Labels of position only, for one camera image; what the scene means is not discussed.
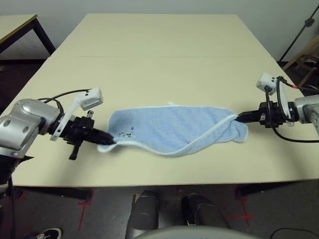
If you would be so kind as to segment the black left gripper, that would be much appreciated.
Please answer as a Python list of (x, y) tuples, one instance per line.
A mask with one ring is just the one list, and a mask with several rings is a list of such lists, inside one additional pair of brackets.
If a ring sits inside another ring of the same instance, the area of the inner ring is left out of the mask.
[(84, 141), (95, 143), (98, 145), (112, 145), (116, 142), (112, 135), (99, 129), (93, 128), (94, 120), (92, 119), (94, 112), (88, 111), (85, 117), (76, 117), (69, 120), (60, 138), (63, 138), (67, 144), (73, 146), (73, 150), (69, 156), (70, 160), (76, 160), (81, 144)]

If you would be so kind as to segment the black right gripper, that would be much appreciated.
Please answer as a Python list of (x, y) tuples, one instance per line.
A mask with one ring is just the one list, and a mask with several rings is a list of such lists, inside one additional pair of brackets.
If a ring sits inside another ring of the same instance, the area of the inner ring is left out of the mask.
[[(238, 115), (238, 117), (235, 120), (242, 123), (259, 122), (260, 125), (263, 125), (265, 128), (271, 128), (270, 120), (268, 119), (267, 109), (267, 103), (262, 102), (259, 105), (259, 110), (242, 112)], [(279, 127), (280, 125), (286, 123), (286, 120), (282, 116), (281, 110), (277, 102), (270, 101), (270, 115), (272, 125), (274, 127)]]

